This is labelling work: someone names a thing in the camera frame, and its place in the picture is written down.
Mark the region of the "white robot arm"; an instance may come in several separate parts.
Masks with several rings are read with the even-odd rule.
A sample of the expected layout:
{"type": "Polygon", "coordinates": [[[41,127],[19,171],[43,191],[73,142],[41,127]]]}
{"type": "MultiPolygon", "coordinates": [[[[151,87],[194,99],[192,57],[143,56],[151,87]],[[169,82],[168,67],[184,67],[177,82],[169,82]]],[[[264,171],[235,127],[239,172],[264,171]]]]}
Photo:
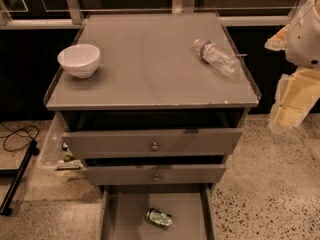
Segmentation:
{"type": "Polygon", "coordinates": [[[284,51],[286,60],[297,66],[278,81],[269,114],[270,130],[283,133],[297,128],[320,99],[320,0],[307,0],[265,48],[284,51]]]}

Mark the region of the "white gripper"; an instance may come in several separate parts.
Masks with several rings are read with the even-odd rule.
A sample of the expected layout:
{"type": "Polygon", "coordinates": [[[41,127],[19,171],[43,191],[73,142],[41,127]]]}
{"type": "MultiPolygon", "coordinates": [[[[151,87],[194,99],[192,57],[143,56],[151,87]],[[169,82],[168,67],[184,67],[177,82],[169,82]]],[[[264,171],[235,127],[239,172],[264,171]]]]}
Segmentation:
{"type": "MultiPolygon", "coordinates": [[[[269,38],[264,47],[285,51],[289,26],[282,27],[269,38]]],[[[320,71],[298,67],[291,74],[283,74],[278,81],[275,103],[269,114],[269,128],[273,133],[284,133],[297,128],[320,98],[320,71]]]]}

